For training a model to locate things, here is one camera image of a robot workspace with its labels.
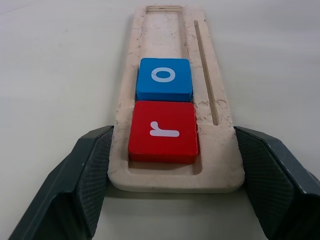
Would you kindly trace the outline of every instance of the wooden block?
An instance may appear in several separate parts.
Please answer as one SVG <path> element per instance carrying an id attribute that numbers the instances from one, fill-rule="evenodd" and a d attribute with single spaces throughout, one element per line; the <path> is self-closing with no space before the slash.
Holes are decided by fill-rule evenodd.
<path id="1" fill-rule="evenodd" d="M 133 110 L 128 152 L 131 161 L 192 164 L 198 153 L 193 104 L 138 101 Z"/>
<path id="2" fill-rule="evenodd" d="M 190 62 L 199 151 L 193 164 L 135 162 L 128 143 L 142 58 Z M 205 16 L 191 6 L 145 6 L 134 15 L 109 156 L 119 189 L 227 193 L 245 179 L 242 158 Z"/>

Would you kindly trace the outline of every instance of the textured gripper pad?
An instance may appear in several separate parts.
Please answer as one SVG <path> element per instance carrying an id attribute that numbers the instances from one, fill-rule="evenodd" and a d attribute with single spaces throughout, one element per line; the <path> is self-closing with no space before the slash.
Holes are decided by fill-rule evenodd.
<path id="1" fill-rule="evenodd" d="M 320 239 L 320 185 L 278 139 L 235 127 L 245 187 L 269 240 Z"/>
<path id="2" fill-rule="evenodd" d="M 109 151 L 113 128 L 98 138 L 83 169 L 76 187 L 76 200 L 80 204 L 83 220 L 90 235 L 95 235 L 106 194 Z"/>

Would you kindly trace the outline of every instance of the rectangular recess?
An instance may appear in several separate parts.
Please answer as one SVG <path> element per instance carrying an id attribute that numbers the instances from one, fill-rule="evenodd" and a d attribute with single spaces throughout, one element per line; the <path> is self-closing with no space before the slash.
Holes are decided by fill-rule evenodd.
<path id="1" fill-rule="evenodd" d="M 182 7 L 148 6 L 146 8 L 140 46 L 140 59 L 142 58 L 189 58 Z M 202 161 L 200 153 L 193 164 L 129 160 L 128 170 L 132 174 L 139 175 L 191 176 L 202 171 Z"/>

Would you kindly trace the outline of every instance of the groove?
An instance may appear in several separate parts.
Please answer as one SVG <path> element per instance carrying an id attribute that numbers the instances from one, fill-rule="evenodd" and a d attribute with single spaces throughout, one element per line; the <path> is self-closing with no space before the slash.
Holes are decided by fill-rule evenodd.
<path id="1" fill-rule="evenodd" d="M 198 23 L 197 20 L 194 20 L 194 27 L 195 27 L 196 38 L 197 38 L 197 41 L 198 41 L 198 46 L 199 46 L 199 53 L 200 53 L 200 58 L 201 58 L 201 63 L 202 63 L 202 69 L 203 69 L 203 75 L 204 75 L 206 90 L 207 90 L 208 98 L 209 98 L 211 116 L 212 116 L 213 124 L 217 126 L 219 124 L 218 113 L 217 113 L 217 108 L 216 108 L 216 105 L 215 105 L 214 93 L 213 93 L 212 85 L 211 85 L 211 81 L 210 81 L 209 70 L 208 70 L 208 65 L 207 65 L 207 60 L 206 60 L 206 55 L 205 55 L 205 50 L 204 50 L 204 45 L 202 43 L 199 23 Z"/>

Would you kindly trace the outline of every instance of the blue block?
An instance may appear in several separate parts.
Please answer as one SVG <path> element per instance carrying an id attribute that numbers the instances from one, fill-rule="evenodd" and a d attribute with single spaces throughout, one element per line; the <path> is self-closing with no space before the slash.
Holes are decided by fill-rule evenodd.
<path id="1" fill-rule="evenodd" d="M 143 58 L 136 84 L 137 100 L 190 102 L 190 63 L 183 58 Z"/>

